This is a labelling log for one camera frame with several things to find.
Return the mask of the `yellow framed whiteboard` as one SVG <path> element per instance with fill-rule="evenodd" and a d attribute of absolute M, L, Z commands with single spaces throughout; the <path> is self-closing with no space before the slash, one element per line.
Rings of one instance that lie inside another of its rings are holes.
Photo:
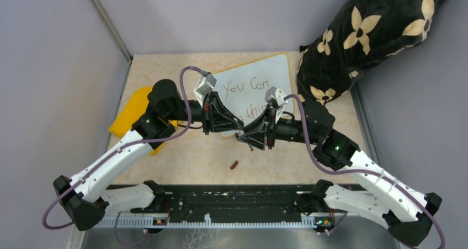
<path fill-rule="evenodd" d="M 214 74 L 223 105 L 244 125 L 259 117 L 267 103 L 265 94 L 276 87 L 286 95 L 292 94 L 289 60 L 285 53 L 239 65 Z"/>

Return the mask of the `brown marker cap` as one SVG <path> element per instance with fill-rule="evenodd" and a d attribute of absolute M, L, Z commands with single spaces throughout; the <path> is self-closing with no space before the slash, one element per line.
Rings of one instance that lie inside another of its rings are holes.
<path fill-rule="evenodd" d="M 231 165 L 230 170 L 235 169 L 235 168 L 237 167 L 238 164 L 239 164 L 239 162 L 238 162 L 238 161 L 235 161 L 235 162 Z"/>

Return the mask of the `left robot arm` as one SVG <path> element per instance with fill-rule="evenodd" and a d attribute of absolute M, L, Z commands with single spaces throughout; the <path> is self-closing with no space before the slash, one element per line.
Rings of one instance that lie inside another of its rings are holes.
<path fill-rule="evenodd" d="M 123 211 L 166 212 L 166 193 L 154 181 L 119 189 L 110 189 L 110 185 L 136 161 L 178 138 L 176 120 L 199 122 L 205 134 L 242 130 L 243 121 L 223 105 L 213 86 L 213 80 L 203 77 L 195 90 L 200 98 L 189 100 L 174 81 L 158 81 L 147 96 L 144 112 L 117 144 L 72 177 L 57 177 L 53 183 L 57 202 L 72 225 L 86 231 L 104 217 Z"/>

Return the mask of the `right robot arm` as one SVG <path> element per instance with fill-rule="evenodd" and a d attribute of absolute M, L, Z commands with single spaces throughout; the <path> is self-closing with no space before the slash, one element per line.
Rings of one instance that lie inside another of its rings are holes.
<path fill-rule="evenodd" d="M 261 150 L 272 148 L 278 140 L 305 144 L 320 171 L 346 175 L 364 189 L 360 193 L 320 181 L 311 196 L 315 210 L 337 209 L 359 215 L 409 248 L 419 246 L 430 230 L 436 229 L 440 247 L 445 247 L 444 233 L 434 217 L 442 203 L 439 195 L 421 193 L 379 166 L 356 142 L 334 130 L 334 116 L 320 103 L 299 103 L 299 111 L 300 120 L 283 119 L 281 106 L 268 105 L 236 139 Z"/>

